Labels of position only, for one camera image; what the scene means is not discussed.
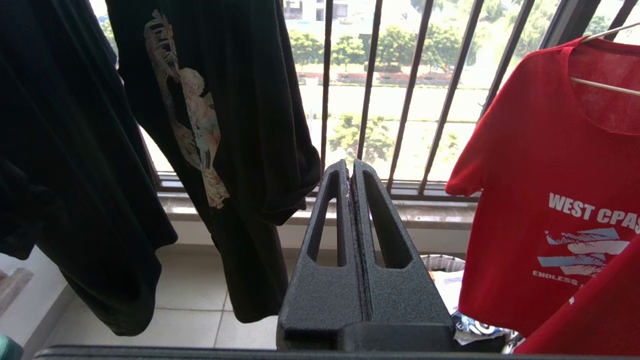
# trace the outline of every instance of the tile floor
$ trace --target tile floor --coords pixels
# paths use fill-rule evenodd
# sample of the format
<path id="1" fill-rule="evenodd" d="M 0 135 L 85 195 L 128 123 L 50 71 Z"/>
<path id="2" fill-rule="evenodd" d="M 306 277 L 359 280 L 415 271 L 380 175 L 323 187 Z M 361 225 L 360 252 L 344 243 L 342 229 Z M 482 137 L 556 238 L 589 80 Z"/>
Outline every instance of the tile floor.
<path id="1" fill-rule="evenodd" d="M 158 251 L 163 272 L 151 324 L 135 337 L 115 336 L 79 299 L 62 316 L 51 345 L 142 345 L 275 349 L 277 316 L 243 324 L 228 299 L 219 255 Z M 294 260 L 287 261 L 289 271 Z"/>

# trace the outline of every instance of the clothes hanger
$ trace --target clothes hanger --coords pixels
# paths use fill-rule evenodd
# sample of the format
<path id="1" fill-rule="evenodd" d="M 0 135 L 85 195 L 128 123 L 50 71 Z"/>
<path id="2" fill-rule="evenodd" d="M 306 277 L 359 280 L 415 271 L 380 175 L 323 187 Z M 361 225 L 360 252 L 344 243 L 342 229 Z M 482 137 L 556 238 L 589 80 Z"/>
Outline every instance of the clothes hanger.
<path id="1" fill-rule="evenodd" d="M 605 36 L 607 36 L 609 34 L 617 33 L 617 32 L 619 32 L 621 30 L 628 29 L 628 28 L 633 28 L 634 26 L 638 26 L 638 25 L 640 25 L 640 22 L 637 22 L 637 23 L 631 24 L 631 25 L 627 25 L 627 26 L 620 26 L 619 28 L 615 28 L 615 29 L 611 29 L 611 30 L 607 30 L 607 31 L 604 31 L 603 33 L 599 33 L 599 34 L 595 34 L 595 35 L 591 35 L 589 37 L 583 38 L 582 41 L 580 41 L 580 43 L 583 44 L 583 43 L 585 43 L 587 41 L 591 41 L 591 40 L 596 39 L 596 38 L 605 37 Z M 580 83 L 580 84 L 591 85 L 591 86 L 595 86 L 595 87 L 598 87 L 598 88 L 604 88 L 604 89 L 613 90 L 613 91 L 617 91 L 617 92 L 623 92 L 623 93 L 629 94 L 629 95 L 640 96 L 640 91 L 636 91 L 636 90 L 620 88 L 620 87 L 617 87 L 617 86 L 596 83 L 594 81 L 583 80 L 583 79 L 578 79 L 578 78 L 571 78 L 571 80 L 575 81 L 576 83 Z"/>

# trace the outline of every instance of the window sill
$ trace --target window sill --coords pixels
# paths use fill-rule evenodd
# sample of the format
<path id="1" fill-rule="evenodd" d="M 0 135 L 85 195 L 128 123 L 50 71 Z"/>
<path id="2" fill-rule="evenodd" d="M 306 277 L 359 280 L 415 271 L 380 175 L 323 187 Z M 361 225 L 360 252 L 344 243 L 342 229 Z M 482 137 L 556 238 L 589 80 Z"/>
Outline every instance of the window sill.
<path id="1" fill-rule="evenodd" d="M 158 193 L 171 221 L 201 221 L 193 203 L 185 193 Z M 467 202 L 427 202 L 393 200 L 400 219 L 408 229 L 470 230 L 477 204 Z M 286 225 L 309 224 L 315 198 L 307 197 L 307 209 L 300 210 Z M 325 225 L 336 225 L 335 200 L 329 203 Z"/>

